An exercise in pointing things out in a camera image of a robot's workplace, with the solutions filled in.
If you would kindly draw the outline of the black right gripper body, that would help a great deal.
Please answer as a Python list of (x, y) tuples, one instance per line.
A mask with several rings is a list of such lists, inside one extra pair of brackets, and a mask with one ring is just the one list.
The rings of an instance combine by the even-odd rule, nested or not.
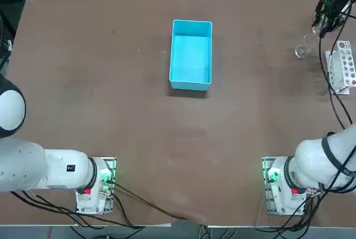
[(342, 14), (349, 8), (350, 0), (322, 0), (322, 14)]

